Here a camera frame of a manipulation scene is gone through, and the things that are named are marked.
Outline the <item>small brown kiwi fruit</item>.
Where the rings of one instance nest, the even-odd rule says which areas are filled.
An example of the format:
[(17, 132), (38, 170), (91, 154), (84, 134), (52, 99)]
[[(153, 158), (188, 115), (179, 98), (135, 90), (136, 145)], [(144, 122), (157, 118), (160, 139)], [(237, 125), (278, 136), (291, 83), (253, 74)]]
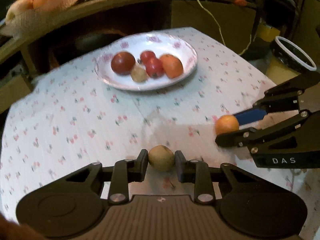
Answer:
[(175, 155), (167, 146), (158, 145), (148, 152), (150, 165), (160, 172), (169, 172), (175, 165)]
[(137, 83), (143, 83), (148, 79), (146, 70), (140, 66), (134, 66), (130, 72), (131, 79)]

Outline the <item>small orange tangerine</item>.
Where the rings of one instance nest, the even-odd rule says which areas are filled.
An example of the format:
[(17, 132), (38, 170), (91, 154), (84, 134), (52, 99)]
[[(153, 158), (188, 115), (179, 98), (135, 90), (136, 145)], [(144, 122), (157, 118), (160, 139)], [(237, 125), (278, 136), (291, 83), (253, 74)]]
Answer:
[(238, 131), (240, 128), (237, 118), (233, 115), (223, 115), (215, 123), (216, 135)]
[(168, 78), (174, 79), (183, 74), (183, 64), (180, 59), (171, 54), (163, 54), (159, 60)]

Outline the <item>small red tomato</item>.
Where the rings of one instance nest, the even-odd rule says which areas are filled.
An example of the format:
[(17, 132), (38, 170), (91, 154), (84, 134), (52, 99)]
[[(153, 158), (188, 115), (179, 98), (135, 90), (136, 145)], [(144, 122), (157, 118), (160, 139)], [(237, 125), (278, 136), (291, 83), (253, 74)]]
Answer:
[(146, 64), (150, 59), (155, 58), (156, 55), (151, 50), (145, 50), (140, 54), (140, 60), (142, 64)]
[(146, 73), (150, 78), (157, 79), (164, 75), (163, 63), (161, 60), (153, 57), (145, 65)]

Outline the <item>large dark red tomato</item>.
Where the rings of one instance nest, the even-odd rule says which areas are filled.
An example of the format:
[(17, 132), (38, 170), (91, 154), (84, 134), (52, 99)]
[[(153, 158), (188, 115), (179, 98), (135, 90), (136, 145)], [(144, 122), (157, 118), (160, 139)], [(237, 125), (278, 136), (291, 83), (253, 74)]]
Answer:
[(136, 64), (135, 57), (127, 52), (117, 53), (111, 61), (111, 69), (118, 75), (129, 75)]

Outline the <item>black bin with white rim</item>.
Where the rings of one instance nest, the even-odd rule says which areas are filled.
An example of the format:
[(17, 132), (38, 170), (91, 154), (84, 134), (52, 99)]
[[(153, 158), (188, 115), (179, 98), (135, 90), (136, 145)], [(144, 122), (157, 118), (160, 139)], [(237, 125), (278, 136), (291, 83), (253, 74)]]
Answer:
[(276, 36), (270, 44), (270, 50), (275, 58), (300, 74), (317, 70), (312, 58), (303, 49), (284, 37)]

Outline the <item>cherry print tablecloth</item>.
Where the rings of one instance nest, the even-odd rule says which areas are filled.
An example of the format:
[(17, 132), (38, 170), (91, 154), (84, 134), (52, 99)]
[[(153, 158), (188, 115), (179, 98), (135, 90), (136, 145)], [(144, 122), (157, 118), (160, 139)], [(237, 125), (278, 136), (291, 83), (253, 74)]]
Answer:
[(109, 87), (93, 51), (40, 79), (8, 114), (1, 150), (1, 212), (16, 220), (22, 197), (90, 163), (112, 166), (164, 145), (209, 166), (231, 163), (294, 192), (308, 207), (300, 233), (319, 239), (319, 170), (257, 168), (246, 148), (221, 149), (214, 122), (259, 100), (273, 82), (239, 55), (193, 28), (170, 29), (197, 51), (197, 69), (148, 93)]

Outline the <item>wooden tv cabinet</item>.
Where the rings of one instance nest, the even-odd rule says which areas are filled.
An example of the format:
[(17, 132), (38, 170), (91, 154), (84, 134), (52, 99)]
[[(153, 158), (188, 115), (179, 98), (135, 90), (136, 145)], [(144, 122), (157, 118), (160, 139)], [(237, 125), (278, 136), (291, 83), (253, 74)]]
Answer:
[(91, 0), (76, 3), (48, 27), (19, 39), (1, 37), (1, 78), (18, 64), (31, 77), (110, 44), (154, 30), (193, 27), (241, 52), (255, 35), (259, 7), (234, 0)]

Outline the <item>small red object on cabinet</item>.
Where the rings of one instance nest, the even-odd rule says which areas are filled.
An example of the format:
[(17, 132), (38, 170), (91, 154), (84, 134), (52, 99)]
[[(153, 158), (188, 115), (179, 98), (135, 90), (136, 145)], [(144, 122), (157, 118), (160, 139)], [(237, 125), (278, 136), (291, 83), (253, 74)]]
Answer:
[(245, 7), (247, 5), (246, 0), (234, 0), (234, 4), (240, 7)]

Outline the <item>white floral plate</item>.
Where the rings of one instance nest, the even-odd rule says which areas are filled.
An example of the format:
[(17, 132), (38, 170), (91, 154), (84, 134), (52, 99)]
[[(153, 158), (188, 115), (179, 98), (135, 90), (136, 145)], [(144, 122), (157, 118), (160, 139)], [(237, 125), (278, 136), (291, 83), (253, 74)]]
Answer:
[(165, 33), (127, 36), (103, 49), (95, 72), (121, 90), (150, 91), (187, 78), (197, 66), (197, 52), (185, 40)]

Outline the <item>glass fruit tray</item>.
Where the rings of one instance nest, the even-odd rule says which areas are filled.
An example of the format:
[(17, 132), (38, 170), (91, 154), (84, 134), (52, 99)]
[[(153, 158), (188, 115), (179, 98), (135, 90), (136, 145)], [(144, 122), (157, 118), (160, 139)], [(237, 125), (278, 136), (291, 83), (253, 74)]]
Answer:
[(51, 0), (37, 9), (29, 9), (21, 13), (8, 25), (1, 27), (1, 35), (19, 39), (29, 33), (48, 27), (61, 12), (66, 11), (78, 0)]

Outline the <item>pale apple on tray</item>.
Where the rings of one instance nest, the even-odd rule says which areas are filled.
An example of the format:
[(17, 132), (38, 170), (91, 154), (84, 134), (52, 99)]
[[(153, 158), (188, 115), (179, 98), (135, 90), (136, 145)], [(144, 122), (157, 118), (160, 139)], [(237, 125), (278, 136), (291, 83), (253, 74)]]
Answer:
[(33, 9), (33, 1), (34, 0), (17, 0), (16, 2), (12, 3), (5, 17), (6, 25), (10, 24), (15, 17), (23, 12)]

